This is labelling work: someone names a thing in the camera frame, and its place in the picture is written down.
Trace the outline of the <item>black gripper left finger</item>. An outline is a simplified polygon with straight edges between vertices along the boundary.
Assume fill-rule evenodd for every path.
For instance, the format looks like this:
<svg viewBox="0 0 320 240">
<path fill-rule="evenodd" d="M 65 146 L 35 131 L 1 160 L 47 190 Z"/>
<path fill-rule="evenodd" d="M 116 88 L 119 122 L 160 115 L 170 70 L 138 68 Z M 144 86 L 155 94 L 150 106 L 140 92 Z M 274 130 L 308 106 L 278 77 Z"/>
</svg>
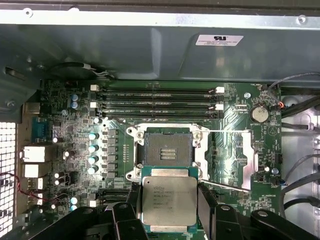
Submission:
<svg viewBox="0 0 320 240">
<path fill-rule="evenodd" d="M 141 186 L 132 183 L 127 200 L 105 211 L 80 207 L 37 234 L 38 240 L 147 240 L 137 216 Z"/>
</svg>

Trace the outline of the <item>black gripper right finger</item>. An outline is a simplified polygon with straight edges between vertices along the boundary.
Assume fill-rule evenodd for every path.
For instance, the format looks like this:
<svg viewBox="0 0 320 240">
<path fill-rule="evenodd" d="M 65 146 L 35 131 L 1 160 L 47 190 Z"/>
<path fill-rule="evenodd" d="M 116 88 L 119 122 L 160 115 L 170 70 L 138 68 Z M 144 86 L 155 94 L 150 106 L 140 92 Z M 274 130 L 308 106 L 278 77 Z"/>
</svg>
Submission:
<svg viewBox="0 0 320 240">
<path fill-rule="evenodd" d="M 198 218 L 209 240 L 317 240 L 276 213 L 258 209 L 244 216 L 219 204 L 203 183 L 198 185 Z"/>
</svg>

